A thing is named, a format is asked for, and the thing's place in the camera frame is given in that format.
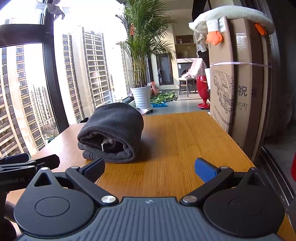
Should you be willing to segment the potted palm in white pot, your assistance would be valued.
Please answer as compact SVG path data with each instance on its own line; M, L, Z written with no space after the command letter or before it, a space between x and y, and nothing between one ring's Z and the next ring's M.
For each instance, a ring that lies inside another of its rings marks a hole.
M172 43L166 40L173 22L162 1L125 1L124 12L117 16L125 27L127 38L117 44L128 54L132 64L131 88L138 109L151 108L151 85L147 79L147 59L152 55L176 56Z

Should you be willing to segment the dark grey knit pants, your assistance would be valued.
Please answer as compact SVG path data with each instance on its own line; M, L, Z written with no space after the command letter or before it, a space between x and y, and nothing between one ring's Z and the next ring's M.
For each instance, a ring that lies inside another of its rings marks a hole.
M102 158L108 163L128 163L136 158L143 129L144 119L131 105L102 105L81 128L78 148L88 160Z

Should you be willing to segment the pink cloth on stool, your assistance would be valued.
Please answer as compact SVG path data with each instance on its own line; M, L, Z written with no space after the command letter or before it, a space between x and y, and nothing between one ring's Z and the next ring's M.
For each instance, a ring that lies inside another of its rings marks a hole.
M182 75L184 78L196 79L198 76L205 76L205 69L207 68L204 60L202 58L197 58L192 63L188 72Z

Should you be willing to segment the wooden stool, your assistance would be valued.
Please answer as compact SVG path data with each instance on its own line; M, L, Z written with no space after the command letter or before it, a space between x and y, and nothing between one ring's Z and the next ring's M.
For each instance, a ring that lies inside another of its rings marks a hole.
M193 91L194 93L198 93L196 80L193 78L180 77L179 78L179 95L181 95L182 91L186 93L187 97L189 96L191 91Z

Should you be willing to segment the large printed cardboard box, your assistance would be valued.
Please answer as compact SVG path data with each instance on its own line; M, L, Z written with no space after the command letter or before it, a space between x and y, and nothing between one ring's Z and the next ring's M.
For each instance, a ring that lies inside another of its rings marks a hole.
M218 21L223 37L209 45L210 114L254 161L266 131L271 93L269 36L245 19Z

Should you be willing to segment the red pedestal vase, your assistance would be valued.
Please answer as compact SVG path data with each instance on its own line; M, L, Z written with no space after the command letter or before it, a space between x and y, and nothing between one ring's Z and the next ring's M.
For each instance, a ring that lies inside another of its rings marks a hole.
M200 109L209 109L210 104L207 103L207 100L209 99L209 92L208 92L208 84L207 84L207 79L206 76L197 76L197 90L198 94L203 100L202 103L198 104L198 107Z

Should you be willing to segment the blue bag on floor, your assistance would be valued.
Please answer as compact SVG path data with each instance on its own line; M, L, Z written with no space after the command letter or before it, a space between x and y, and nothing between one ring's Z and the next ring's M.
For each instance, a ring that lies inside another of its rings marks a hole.
M164 108L167 107L168 105L165 102L162 103L151 103L153 108Z

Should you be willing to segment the green vegetables on floor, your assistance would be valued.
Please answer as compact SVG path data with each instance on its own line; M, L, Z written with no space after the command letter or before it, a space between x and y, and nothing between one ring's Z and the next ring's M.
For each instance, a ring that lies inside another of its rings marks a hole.
M174 91L172 92L164 92L159 93L158 95L153 95L151 97L151 103L152 104L161 104L168 101L175 101L178 99L178 94Z

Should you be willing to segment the orange plush foot at edge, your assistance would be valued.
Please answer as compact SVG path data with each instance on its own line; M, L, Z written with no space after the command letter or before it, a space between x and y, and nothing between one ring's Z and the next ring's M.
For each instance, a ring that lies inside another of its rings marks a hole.
M258 30L258 32L260 33L260 35L262 36L266 36L267 35L267 31L264 27L262 27L260 24L256 23L255 24L256 29Z

